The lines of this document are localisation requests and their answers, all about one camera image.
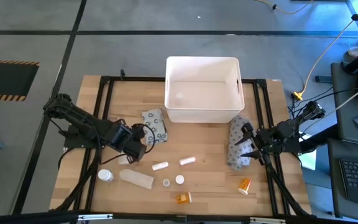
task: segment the wooden table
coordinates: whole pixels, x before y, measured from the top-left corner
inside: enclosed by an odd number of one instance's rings
[[[92,113],[98,92],[100,76],[85,76],[81,85],[77,105]],[[287,105],[280,80],[267,80],[274,123],[288,119]],[[258,126],[254,92],[251,84],[243,84],[245,108],[240,115]],[[105,101],[107,88],[103,94]],[[112,182],[97,179],[91,211],[110,213],[153,213],[187,215],[242,215],[271,216],[266,170],[258,161],[234,171],[226,165],[229,136],[228,124],[185,124],[170,122],[164,107],[164,82],[114,82],[112,102],[108,118],[124,118],[130,126],[142,123],[141,112],[154,108],[163,110],[168,131],[168,141],[157,144],[150,154],[136,164],[122,166],[117,161],[101,165],[114,174]],[[263,93],[260,90],[264,122],[267,116]],[[99,118],[102,116],[103,103]],[[84,149],[75,149],[62,160],[50,208],[59,206],[73,190],[78,181]],[[103,150],[102,161],[117,155],[110,148]],[[195,156],[196,162],[179,166],[179,160]],[[281,155],[285,183],[296,201],[307,212],[311,212],[298,160],[291,154]],[[167,161],[166,169],[153,171],[152,165]],[[132,169],[155,177],[152,190],[140,188],[119,179],[121,169]],[[185,177],[183,185],[175,183],[177,175]],[[240,181],[247,177],[252,183],[248,196],[237,191]],[[171,186],[162,185],[169,179]],[[193,203],[177,205],[175,196],[191,192]],[[275,185],[279,212],[283,212],[280,191]],[[80,208],[84,208],[88,187],[83,191]]]

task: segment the bin handle cutout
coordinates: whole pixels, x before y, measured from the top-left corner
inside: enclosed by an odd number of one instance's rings
[[[240,95],[240,86],[239,80],[237,79],[237,94]]]

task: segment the gray floor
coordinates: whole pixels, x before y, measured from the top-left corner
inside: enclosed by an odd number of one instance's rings
[[[0,30],[71,30],[80,0],[0,0]],[[294,11],[303,1],[277,0],[281,8]],[[358,11],[358,0],[352,0]],[[272,11],[251,0],[97,0],[88,1],[80,30],[262,30],[341,31],[351,12],[344,2],[313,2],[292,16]],[[348,28],[358,31],[356,24]],[[62,82],[61,92],[74,100],[83,75],[163,77],[168,56],[204,55],[237,57],[244,78],[281,79],[289,93],[303,88],[306,76],[333,37],[217,36],[217,35],[82,35],[77,36]],[[8,214],[18,183],[31,152],[42,116],[42,106],[56,79],[68,36],[0,35],[0,60],[40,62],[28,98],[22,103],[0,102],[0,215]],[[358,45],[358,37],[339,39],[320,61],[313,76],[329,75],[332,62],[348,60],[344,53]],[[305,98],[329,88],[310,81]],[[333,98],[320,101],[328,111]],[[335,115],[314,126],[315,134],[336,122]],[[57,175],[63,138],[50,126],[30,186],[24,212],[47,211]],[[308,185],[313,213],[329,218],[330,196],[324,188]]]

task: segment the gray cloth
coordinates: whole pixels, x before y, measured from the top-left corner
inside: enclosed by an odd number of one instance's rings
[[[229,149],[227,150],[227,164],[234,170],[241,170],[242,166],[249,166],[249,157],[240,157],[242,154],[252,152],[251,139],[236,145],[243,137],[241,127],[246,123],[252,123],[239,115],[234,117],[230,123],[230,134],[229,134]]]
[[[142,112],[142,117],[144,120],[144,124],[146,124],[153,130],[156,144],[168,141],[167,129],[164,125],[161,109],[154,109]],[[145,132],[146,143],[149,145],[153,144],[152,132],[146,127],[144,127],[143,130]]]

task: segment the translucent plastic container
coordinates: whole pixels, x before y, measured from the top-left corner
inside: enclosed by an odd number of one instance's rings
[[[244,109],[238,59],[167,58],[165,107],[172,122],[230,122]]]

